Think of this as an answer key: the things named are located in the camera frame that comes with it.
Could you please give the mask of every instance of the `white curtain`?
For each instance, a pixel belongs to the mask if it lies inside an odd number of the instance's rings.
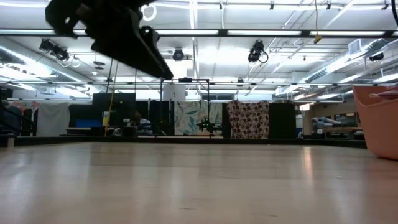
[[[36,136],[51,137],[67,133],[69,103],[39,103]]]

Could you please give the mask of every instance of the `pink plastic bin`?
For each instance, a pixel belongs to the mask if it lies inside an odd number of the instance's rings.
[[[398,160],[398,99],[369,97],[387,91],[384,86],[353,86],[353,90],[368,149],[376,156]]]

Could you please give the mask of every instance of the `person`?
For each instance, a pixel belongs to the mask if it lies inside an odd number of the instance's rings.
[[[152,125],[151,125],[150,121],[147,120],[147,119],[142,118],[141,114],[138,111],[136,111],[134,113],[133,122],[134,122],[133,125],[135,127],[137,127],[139,132],[146,133],[146,134],[152,134],[153,133],[152,132]]]
[[[1,103],[2,103],[3,107],[5,107],[5,109],[8,109],[9,111],[14,112],[15,114],[18,114],[19,116],[22,116],[21,110],[16,106],[12,106],[7,100],[1,100]],[[21,120],[22,120],[21,117],[17,117],[14,114],[11,114],[5,110],[3,111],[3,115],[4,115],[4,121],[7,124],[11,125],[14,129],[18,129],[18,130],[21,129]],[[2,126],[1,129],[3,129],[3,130],[11,130],[16,134],[19,134],[19,132],[12,130],[11,128],[9,128],[3,124],[0,124],[0,125]]]

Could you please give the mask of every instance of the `wooden floor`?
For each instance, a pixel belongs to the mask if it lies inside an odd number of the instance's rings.
[[[0,153],[0,223],[397,223],[398,162],[364,149],[79,143]]]

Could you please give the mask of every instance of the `patterned fabric panel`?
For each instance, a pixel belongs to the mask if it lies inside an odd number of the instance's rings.
[[[232,138],[268,139],[269,103],[240,103],[232,101],[227,104]]]
[[[197,124],[207,118],[207,107],[206,101],[176,102],[174,106],[175,135],[196,135],[199,131]],[[209,121],[221,124],[223,122],[222,115],[223,105],[221,103],[210,103]]]

